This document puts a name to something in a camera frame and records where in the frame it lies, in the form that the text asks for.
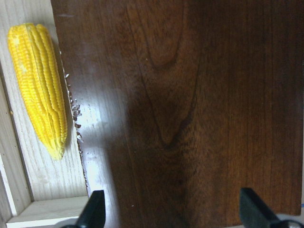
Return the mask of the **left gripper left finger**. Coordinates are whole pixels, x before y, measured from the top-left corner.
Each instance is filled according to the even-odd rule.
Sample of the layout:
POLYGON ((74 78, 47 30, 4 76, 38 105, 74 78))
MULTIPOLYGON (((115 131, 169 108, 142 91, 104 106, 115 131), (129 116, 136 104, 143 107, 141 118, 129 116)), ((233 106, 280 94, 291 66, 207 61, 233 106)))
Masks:
POLYGON ((76 221, 76 228, 103 228, 105 225, 105 194, 103 190, 92 192, 76 221))

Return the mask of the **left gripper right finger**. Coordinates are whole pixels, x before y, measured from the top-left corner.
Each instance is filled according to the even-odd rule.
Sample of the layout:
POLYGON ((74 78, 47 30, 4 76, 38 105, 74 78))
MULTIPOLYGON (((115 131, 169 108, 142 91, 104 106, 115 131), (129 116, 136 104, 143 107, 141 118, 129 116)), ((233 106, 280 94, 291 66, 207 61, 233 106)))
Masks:
POLYGON ((245 228, 278 228, 281 220, 251 188, 242 188, 239 217, 245 228))

